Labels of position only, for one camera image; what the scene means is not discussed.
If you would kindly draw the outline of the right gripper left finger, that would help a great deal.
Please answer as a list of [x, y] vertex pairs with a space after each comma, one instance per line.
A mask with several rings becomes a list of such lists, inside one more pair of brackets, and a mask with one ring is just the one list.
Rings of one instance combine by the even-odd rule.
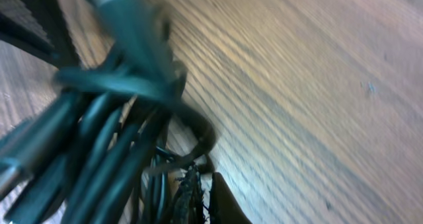
[[178, 189], [173, 198], [170, 223], [172, 224], [204, 224], [204, 191], [200, 171], [191, 166], [178, 177]]

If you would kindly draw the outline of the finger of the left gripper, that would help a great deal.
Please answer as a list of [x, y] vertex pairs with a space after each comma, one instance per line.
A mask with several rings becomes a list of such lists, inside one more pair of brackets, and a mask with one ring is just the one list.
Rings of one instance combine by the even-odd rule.
[[1, 0], [1, 40], [59, 69], [80, 64], [58, 0]]

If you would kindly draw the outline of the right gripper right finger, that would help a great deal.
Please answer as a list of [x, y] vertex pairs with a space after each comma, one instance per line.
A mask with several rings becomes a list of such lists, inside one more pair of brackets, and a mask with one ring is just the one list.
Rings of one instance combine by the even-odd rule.
[[223, 176], [212, 174], [209, 215], [211, 224], [251, 224], [246, 217]]

